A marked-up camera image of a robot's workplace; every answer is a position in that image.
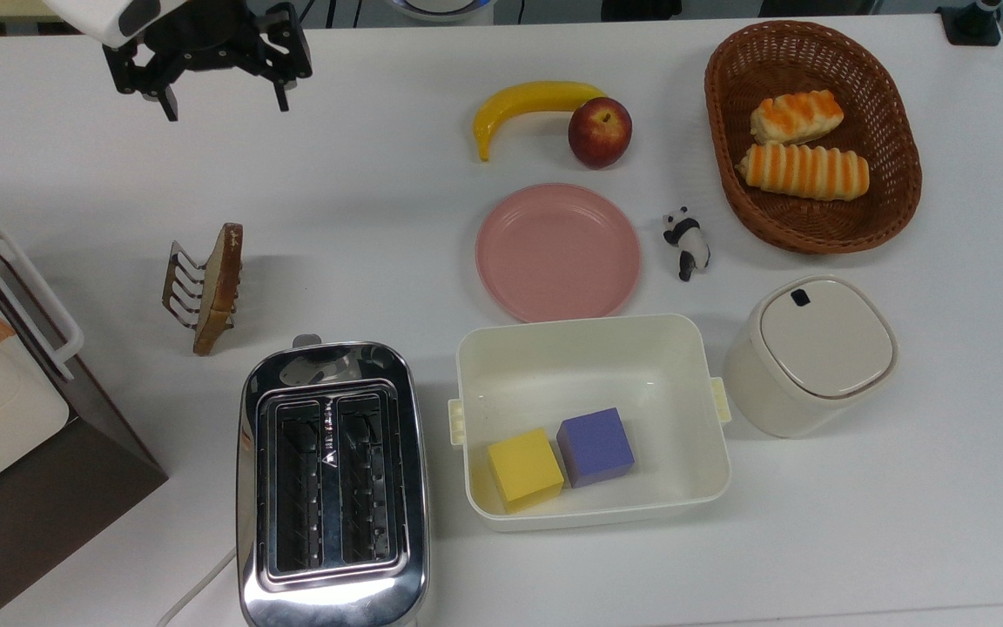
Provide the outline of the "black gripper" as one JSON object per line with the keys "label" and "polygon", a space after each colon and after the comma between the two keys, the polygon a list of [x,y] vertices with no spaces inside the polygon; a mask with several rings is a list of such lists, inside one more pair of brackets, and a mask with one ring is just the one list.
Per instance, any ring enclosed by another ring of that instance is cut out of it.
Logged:
{"label": "black gripper", "polygon": [[309,44],[291,3],[271,5],[261,17],[244,1],[186,1],[145,29],[152,57],[138,66],[138,43],[103,46],[117,91],[140,92],[178,120],[172,84],[181,71],[240,68],[273,84],[279,110],[289,111],[286,92],[312,72]]}

